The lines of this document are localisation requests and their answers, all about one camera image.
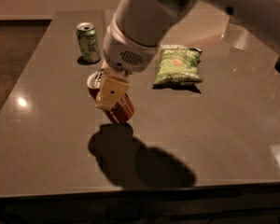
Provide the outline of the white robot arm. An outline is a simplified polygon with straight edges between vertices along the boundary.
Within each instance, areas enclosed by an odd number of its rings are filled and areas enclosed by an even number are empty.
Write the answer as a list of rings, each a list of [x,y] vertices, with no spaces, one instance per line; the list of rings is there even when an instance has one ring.
[[[231,34],[228,43],[246,48],[251,34],[280,59],[280,0],[120,0],[105,31],[98,108],[116,105],[129,87],[123,78],[145,70],[177,25],[187,42]]]

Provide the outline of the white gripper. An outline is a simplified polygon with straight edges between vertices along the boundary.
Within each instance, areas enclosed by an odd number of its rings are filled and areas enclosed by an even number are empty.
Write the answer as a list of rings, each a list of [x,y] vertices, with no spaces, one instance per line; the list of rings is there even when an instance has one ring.
[[[157,51],[158,47],[140,45],[125,36],[117,25],[116,16],[113,16],[105,32],[104,70],[96,96],[96,107],[110,111],[130,88],[128,80],[113,75],[106,69],[126,74],[143,72]]]

